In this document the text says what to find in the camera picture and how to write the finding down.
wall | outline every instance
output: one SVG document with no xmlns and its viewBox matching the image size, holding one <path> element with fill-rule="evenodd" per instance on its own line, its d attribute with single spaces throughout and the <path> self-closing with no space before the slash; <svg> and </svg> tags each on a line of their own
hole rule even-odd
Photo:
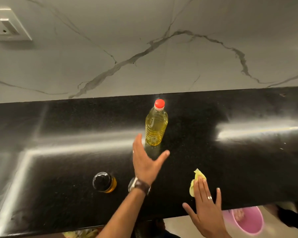
<svg viewBox="0 0 298 238">
<path fill-rule="evenodd" d="M 298 0 L 0 0 L 0 103 L 298 86 Z"/>
</svg>

yellow cloth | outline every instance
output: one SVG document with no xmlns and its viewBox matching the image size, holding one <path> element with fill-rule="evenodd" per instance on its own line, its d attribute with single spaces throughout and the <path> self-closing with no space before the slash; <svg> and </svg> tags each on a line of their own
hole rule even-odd
<svg viewBox="0 0 298 238">
<path fill-rule="evenodd" d="M 194 190 L 193 190 L 193 184 L 194 184 L 194 181 L 195 180 L 198 180 L 198 177 L 199 176 L 201 176 L 203 179 L 207 179 L 206 177 L 205 177 L 205 175 L 204 174 L 202 174 L 202 172 L 201 171 L 199 171 L 199 169 L 196 169 L 195 171 L 194 171 L 194 173 L 195 173 L 195 178 L 194 178 L 194 180 L 192 180 L 191 181 L 191 186 L 190 186 L 190 195 L 192 196 L 192 197 L 194 197 Z"/>
</svg>

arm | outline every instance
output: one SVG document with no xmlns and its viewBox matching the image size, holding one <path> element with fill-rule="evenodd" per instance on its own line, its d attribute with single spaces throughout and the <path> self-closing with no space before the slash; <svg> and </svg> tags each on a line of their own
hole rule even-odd
<svg viewBox="0 0 298 238">
<path fill-rule="evenodd" d="M 182 206 L 199 232 L 206 238 L 231 238 L 223 220 L 221 190 L 217 188 L 214 204 L 206 179 L 199 177 L 194 182 L 194 196 L 196 214 L 187 203 Z"/>
<path fill-rule="evenodd" d="M 132 162 L 135 175 L 139 180 L 151 186 L 170 152 L 166 150 L 157 160 L 153 161 L 145 152 L 141 143 L 141 134 L 137 135 L 132 149 Z M 105 228 L 100 232 L 98 238 L 130 238 L 145 196 L 142 190 L 134 188 L 111 217 Z"/>
</svg>

black granite countertop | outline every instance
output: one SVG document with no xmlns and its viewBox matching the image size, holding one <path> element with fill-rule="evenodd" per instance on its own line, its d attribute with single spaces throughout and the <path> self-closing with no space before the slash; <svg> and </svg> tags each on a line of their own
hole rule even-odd
<svg viewBox="0 0 298 238">
<path fill-rule="evenodd" d="M 169 149 L 139 219 L 185 215 L 199 168 L 223 209 L 298 200 L 298 87 L 0 104 L 0 236 L 104 225 L 134 176 L 132 142 L 154 101 Z M 118 182 L 96 192 L 98 172 Z"/>
</svg>

wall socket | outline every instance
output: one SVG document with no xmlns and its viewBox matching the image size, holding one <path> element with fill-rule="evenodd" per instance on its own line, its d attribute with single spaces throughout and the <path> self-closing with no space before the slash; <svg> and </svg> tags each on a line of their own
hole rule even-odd
<svg viewBox="0 0 298 238">
<path fill-rule="evenodd" d="M 0 8 L 0 41 L 32 41 L 10 8 Z"/>
</svg>

